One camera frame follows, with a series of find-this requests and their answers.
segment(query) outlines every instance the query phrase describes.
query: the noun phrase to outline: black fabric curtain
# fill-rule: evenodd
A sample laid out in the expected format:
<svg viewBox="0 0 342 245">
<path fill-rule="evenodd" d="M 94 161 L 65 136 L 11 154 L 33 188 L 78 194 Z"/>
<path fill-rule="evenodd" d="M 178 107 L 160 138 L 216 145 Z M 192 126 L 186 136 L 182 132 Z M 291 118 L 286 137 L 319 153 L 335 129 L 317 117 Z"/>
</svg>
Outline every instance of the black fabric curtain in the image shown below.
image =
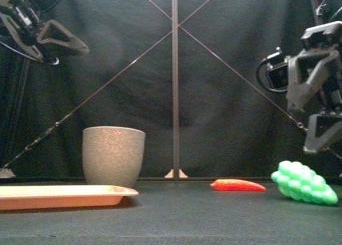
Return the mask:
<svg viewBox="0 0 342 245">
<path fill-rule="evenodd" d="M 337 176 L 337 157 L 303 153 L 305 134 L 285 113 L 285 95 L 262 91 L 255 80 L 259 61 L 278 46 L 289 55 L 302 50 L 301 36 L 315 25 L 310 0 L 178 3 L 183 172 L 196 178 L 270 177 L 281 161 L 297 160 Z M 12 164 L 17 176 L 82 177 L 82 131 L 103 125 L 147 133 L 142 177 L 163 177 L 174 168 L 171 15 L 172 0 L 61 0 L 43 14 L 91 52 L 60 57 L 57 66 L 31 63 L 12 155 L 4 162 L 114 81 Z M 307 115 L 299 121 L 306 124 Z"/>
</svg>

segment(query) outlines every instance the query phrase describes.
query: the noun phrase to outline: black table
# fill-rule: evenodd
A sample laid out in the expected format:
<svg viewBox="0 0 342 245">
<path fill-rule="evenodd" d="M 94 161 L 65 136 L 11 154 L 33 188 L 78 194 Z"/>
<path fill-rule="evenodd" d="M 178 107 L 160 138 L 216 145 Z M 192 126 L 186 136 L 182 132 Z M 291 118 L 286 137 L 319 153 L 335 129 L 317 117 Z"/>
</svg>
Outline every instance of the black table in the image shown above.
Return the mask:
<svg viewBox="0 0 342 245">
<path fill-rule="evenodd" d="M 140 194 L 115 207 L 3 212 L 1 244 L 342 244 L 341 202 L 294 201 L 270 182 L 266 192 L 210 183 L 139 181 Z"/>
</svg>

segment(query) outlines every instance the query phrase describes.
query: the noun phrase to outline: metal rod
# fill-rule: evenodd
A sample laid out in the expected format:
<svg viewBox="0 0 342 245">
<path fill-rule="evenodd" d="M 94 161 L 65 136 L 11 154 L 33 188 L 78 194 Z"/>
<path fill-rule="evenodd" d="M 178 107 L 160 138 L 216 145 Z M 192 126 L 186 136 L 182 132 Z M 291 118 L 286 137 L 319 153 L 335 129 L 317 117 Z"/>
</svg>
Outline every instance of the metal rod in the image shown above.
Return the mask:
<svg viewBox="0 0 342 245">
<path fill-rule="evenodd" d="M 179 62 L 178 62 L 178 0 L 172 0 L 172 120 L 174 178 L 179 179 Z"/>
</svg>

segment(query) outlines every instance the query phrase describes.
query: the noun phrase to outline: plastic tray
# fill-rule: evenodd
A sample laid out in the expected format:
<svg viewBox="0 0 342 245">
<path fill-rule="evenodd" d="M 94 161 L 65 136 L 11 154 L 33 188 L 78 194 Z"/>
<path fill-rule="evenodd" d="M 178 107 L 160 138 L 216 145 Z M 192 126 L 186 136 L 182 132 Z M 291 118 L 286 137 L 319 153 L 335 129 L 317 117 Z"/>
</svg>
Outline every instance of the plastic tray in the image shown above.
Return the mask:
<svg viewBox="0 0 342 245">
<path fill-rule="evenodd" d="M 114 206 L 138 194 L 108 185 L 0 186 L 0 210 Z"/>
</svg>

